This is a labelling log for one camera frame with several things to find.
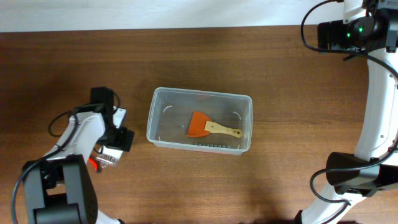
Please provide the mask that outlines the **clear case coloured bits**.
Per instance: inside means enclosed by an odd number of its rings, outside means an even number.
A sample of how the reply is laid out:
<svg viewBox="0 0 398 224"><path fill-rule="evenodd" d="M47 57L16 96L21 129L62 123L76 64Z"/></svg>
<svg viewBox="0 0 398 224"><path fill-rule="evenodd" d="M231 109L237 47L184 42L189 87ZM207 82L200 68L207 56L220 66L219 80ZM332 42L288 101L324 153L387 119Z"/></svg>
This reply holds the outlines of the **clear case coloured bits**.
<svg viewBox="0 0 398 224"><path fill-rule="evenodd" d="M99 149L99 154L95 156L95 160L99 163L102 169L108 166L116 166L123 154L122 151L116 149L110 149L106 146L101 146Z"/></svg>

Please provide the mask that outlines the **orange scraper wooden handle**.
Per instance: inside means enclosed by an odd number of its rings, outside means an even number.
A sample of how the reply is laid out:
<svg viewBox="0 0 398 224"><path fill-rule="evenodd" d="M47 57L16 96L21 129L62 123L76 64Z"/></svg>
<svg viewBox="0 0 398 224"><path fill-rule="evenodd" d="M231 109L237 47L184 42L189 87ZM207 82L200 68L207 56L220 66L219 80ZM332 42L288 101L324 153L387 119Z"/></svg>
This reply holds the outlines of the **orange scraper wooden handle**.
<svg viewBox="0 0 398 224"><path fill-rule="evenodd" d="M243 131L240 129L227 128L213 122L206 114L194 111L187 131L190 138L202 138L209 134L226 134L235 138L241 138Z"/></svg>

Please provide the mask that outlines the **orange socket bit rail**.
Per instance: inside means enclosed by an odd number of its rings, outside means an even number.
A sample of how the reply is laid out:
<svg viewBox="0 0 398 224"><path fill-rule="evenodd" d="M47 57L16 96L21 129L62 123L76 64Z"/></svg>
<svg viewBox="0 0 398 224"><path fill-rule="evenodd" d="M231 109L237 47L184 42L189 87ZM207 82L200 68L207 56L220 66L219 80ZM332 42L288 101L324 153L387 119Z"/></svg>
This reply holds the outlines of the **orange socket bit rail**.
<svg viewBox="0 0 398 224"><path fill-rule="evenodd" d="M205 147L219 147L219 148L227 148L230 149L230 145L221 145L221 144L202 144L202 143L195 143L196 146L205 146Z"/></svg>

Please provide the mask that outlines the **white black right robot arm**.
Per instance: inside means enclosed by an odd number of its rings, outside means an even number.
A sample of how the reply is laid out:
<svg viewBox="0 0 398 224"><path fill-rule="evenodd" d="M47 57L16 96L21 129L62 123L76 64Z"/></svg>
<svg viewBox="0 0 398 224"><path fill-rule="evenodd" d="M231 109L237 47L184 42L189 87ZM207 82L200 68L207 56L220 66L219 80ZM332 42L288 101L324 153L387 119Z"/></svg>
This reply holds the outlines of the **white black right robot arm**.
<svg viewBox="0 0 398 224"><path fill-rule="evenodd" d="M295 223L338 223L354 205L397 188L397 1L344 0L343 18L318 25L310 50L368 61L369 89L354 153L332 152L321 174L327 183Z"/></svg>

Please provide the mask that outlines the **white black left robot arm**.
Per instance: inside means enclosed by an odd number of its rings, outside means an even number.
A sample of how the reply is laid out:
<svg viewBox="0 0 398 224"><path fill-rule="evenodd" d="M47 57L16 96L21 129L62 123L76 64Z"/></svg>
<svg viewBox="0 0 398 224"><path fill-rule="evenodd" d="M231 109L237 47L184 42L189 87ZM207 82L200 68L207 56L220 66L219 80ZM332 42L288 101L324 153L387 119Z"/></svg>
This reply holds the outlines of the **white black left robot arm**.
<svg viewBox="0 0 398 224"><path fill-rule="evenodd" d="M24 188L29 223L122 223L98 208L86 164L96 145L128 152L134 132L122 123L126 110L119 96L107 87L92 88L89 103L66 111L68 126L43 157L22 168L13 193L11 214L17 222L16 196Z"/></svg>

